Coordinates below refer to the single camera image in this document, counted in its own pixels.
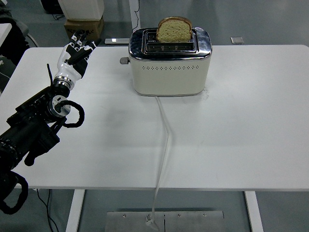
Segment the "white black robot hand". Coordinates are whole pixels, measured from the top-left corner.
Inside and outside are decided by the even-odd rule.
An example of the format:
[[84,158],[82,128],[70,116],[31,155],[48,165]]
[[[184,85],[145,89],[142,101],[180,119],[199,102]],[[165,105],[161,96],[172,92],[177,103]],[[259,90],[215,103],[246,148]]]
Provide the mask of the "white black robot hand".
[[86,33],[81,30],[76,31],[61,52],[57,62],[58,72],[55,79],[67,79],[71,86],[82,79],[88,66],[90,54],[100,42],[101,38],[87,41]]

